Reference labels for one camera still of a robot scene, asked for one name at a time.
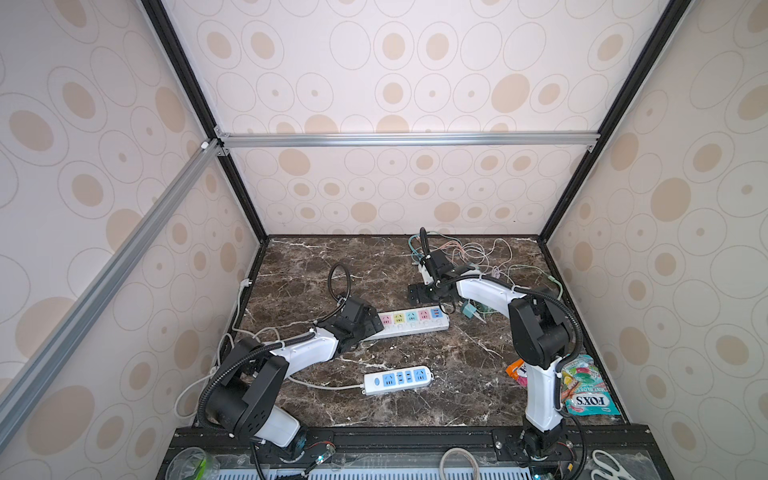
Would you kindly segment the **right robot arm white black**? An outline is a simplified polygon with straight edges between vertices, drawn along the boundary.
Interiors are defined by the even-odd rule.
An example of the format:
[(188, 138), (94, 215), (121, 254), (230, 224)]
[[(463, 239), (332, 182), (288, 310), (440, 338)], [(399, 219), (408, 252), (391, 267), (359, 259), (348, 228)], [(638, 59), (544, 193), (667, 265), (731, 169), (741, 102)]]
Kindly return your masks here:
[(510, 321), (516, 353), (526, 364), (527, 404), (522, 442), (528, 455), (543, 458), (563, 435), (562, 370), (583, 347), (583, 331), (572, 310), (547, 288), (513, 286), (468, 266), (456, 266), (441, 250), (419, 259), (424, 282), (409, 286), (413, 305), (481, 303)]

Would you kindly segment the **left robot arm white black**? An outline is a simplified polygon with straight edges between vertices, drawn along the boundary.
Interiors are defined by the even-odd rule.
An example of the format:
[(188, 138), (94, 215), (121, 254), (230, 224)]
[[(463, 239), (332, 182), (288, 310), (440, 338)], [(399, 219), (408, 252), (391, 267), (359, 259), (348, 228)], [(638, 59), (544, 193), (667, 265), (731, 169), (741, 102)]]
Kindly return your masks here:
[(383, 329), (375, 307), (351, 296), (302, 335), (272, 343), (239, 341), (200, 394), (199, 424), (243, 443), (263, 440), (279, 448), (298, 447), (301, 423), (276, 406), (284, 381), (355, 349)]

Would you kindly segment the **short white power strip blue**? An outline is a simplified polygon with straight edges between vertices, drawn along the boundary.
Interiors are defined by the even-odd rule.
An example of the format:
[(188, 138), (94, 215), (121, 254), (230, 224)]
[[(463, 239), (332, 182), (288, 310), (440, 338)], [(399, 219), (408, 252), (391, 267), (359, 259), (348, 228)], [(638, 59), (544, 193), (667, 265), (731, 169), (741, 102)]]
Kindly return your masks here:
[(426, 366), (414, 366), (364, 375), (363, 393), (367, 396), (383, 395), (429, 386), (433, 374)]

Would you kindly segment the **long white power strip pastel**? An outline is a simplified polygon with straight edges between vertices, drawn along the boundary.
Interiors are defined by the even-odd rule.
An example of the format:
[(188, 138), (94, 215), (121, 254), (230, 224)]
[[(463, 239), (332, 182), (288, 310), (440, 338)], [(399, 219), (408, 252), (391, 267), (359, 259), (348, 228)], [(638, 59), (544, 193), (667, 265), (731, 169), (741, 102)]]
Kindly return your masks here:
[(439, 307), (420, 307), (379, 314), (383, 330), (368, 337), (376, 341), (409, 335), (445, 331), (450, 326), (449, 317)]

